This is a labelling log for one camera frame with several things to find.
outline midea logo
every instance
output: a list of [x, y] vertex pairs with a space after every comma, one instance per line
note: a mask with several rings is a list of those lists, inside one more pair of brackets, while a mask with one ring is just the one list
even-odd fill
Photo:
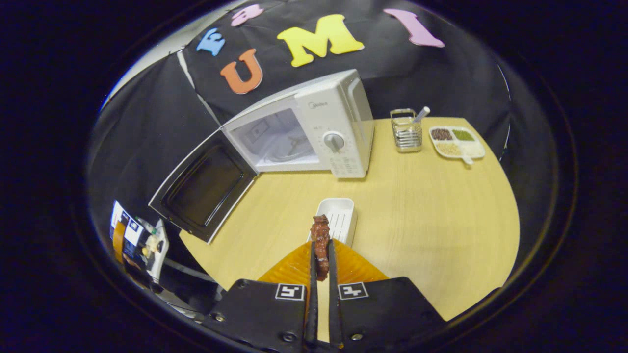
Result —
[[310, 107], [310, 109], [316, 109], [317, 107], [322, 107], [326, 105], [327, 105], [327, 102], [320, 102], [320, 103], [309, 102], [308, 103], [308, 106]]

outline wire utensil holder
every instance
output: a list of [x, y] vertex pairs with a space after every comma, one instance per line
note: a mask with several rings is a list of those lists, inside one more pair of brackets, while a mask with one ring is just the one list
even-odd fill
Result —
[[414, 109], [395, 109], [390, 111], [392, 135], [397, 151], [417, 152], [423, 147], [423, 129], [421, 128], [421, 118], [430, 112], [430, 108], [424, 107], [416, 115]]

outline yellow letter m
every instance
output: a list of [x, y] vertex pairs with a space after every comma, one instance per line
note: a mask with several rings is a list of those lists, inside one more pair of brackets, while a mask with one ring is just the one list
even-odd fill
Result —
[[292, 27], [278, 34], [277, 39], [285, 41], [292, 53], [292, 66], [299, 67], [314, 61], [314, 56], [307, 54], [305, 48], [324, 58], [327, 55], [328, 41], [332, 43], [329, 51], [334, 54], [364, 49], [364, 44], [351, 35], [343, 22], [344, 19], [345, 16], [341, 14], [331, 14], [318, 19], [316, 33]]

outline orange soft gripper pad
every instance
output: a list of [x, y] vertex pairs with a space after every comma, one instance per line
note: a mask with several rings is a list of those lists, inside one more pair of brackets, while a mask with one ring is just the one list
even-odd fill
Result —
[[271, 267], [258, 281], [284, 283], [287, 285], [305, 285], [309, 290], [310, 254], [311, 243], [306, 242]]
[[388, 277], [373, 266], [368, 260], [338, 240], [333, 240], [336, 252], [338, 284], [356, 282], [374, 282], [387, 280]]

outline pink letter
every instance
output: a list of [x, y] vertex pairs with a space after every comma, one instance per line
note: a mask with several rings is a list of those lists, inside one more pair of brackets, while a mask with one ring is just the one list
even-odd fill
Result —
[[436, 39], [431, 33], [416, 19], [416, 15], [399, 9], [384, 9], [384, 12], [391, 14], [403, 24], [410, 32], [410, 41], [416, 45], [437, 46], [442, 48], [445, 44]]
[[231, 19], [233, 19], [233, 21], [231, 21], [231, 27], [239, 26], [245, 23], [249, 18], [258, 17], [262, 12], [264, 12], [264, 9], [260, 8], [259, 5], [251, 5], [244, 8], [231, 17]]

